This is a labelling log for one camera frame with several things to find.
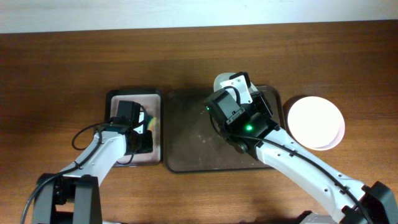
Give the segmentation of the pink plate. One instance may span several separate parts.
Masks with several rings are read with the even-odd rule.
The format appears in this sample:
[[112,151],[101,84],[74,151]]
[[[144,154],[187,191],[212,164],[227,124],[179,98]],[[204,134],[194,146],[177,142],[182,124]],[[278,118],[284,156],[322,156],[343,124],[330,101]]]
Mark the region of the pink plate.
[[307,147],[325,151],[334,148],[342,139],[344,119],[340,110],[333,103],[312,105],[309,114]]

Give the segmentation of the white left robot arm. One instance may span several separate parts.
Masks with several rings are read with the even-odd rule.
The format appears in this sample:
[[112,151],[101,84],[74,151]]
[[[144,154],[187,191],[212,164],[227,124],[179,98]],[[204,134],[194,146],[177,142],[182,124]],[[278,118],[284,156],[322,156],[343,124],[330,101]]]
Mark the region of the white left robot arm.
[[33,223],[105,223],[100,185],[118,160],[152,150],[152,131],[103,128],[90,145],[56,174],[44,173],[28,199],[21,223],[34,204]]

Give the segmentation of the green yellow sponge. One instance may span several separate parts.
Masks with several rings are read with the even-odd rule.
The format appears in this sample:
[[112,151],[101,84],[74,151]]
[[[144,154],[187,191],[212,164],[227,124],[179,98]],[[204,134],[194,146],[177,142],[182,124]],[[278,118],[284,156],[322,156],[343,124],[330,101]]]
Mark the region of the green yellow sponge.
[[148,115],[146,118],[146,130],[152,133],[157,129],[158,118],[152,115]]

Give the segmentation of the pale green plate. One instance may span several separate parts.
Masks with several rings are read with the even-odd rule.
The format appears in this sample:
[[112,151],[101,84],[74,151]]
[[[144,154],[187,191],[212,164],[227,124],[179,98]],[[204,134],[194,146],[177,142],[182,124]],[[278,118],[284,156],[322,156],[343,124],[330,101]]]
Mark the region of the pale green plate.
[[228,72],[219,74],[213,84],[213,90],[218,91],[223,87],[233,86],[240,93],[253,93],[257,91],[254,84],[251,83],[247,72]]

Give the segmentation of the cream white plate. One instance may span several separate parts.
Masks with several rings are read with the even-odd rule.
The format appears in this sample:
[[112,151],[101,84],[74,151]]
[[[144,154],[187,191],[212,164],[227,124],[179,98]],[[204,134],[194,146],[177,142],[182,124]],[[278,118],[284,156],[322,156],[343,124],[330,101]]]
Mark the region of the cream white plate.
[[345,135],[341,111],[319,96],[306,96],[293,103],[287,114],[287,124],[298,143],[316,151],[336,147]]

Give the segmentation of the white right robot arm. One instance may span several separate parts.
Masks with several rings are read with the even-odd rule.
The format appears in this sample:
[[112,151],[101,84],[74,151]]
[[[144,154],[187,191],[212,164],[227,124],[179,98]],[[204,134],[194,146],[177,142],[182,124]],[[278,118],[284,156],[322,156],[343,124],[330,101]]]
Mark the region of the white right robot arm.
[[307,96],[290,108],[290,131],[274,124],[265,99],[254,96],[243,106],[249,115],[234,133],[258,161],[283,173],[311,195],[337,223],[397,223],[397,202],[381,182],[367,186],[310,153],[340,143],[345,122],[330,101]]

